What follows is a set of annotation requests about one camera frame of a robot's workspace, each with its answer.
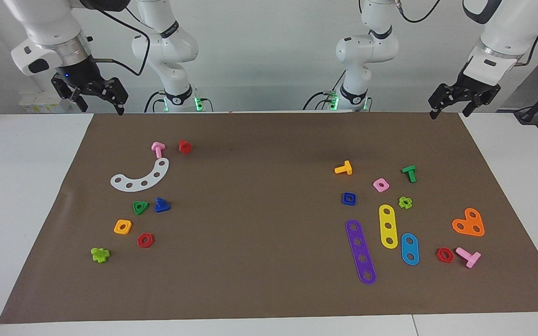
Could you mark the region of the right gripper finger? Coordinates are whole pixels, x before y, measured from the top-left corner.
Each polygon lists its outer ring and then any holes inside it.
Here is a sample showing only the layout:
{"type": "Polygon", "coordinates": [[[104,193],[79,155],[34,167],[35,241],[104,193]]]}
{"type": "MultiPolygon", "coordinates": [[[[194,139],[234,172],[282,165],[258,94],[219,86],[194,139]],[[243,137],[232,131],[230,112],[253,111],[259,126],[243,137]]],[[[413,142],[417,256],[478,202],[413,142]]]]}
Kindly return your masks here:
{"type": "Polygon", "coordinates": [[[87,111],[88,104],[81,96],[79,89],[68,85],[60,75],[52,76],[52,85],[61,99],[68,99],[75,103],[81,112],[87,111]]]}
{"type": "Polygon", "coordinates": [[[118,78],[103,81],[103,100],[111,103],[119,116],[125,113],[124,105],[128,100],[128,92],[118,78]]]}

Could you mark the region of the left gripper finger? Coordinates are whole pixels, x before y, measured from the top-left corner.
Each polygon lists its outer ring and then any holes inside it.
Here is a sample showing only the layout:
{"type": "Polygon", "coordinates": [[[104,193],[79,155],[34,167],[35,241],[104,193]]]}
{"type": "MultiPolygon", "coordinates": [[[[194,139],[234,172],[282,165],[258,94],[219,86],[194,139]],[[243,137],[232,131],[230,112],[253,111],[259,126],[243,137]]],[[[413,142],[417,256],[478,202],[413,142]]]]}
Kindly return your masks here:
{"type": "Polygon", "coordinates": [[[465,117],[469,117],[474,112],[474,110],[476,110],[476,108],[482,105],[489,105],[497,96],[500,90],[500,86],[495,86],[492,89],[485,91],[484,93],[472,94],[469,103],[463,109],[463,115],[465,117]]]}
{"type": "Polygon", "coordinates": [[[438,115],[448,106],[457,103],[456,85],[440,84],[429,97],[431,119],[437,119],[438,115]]]}

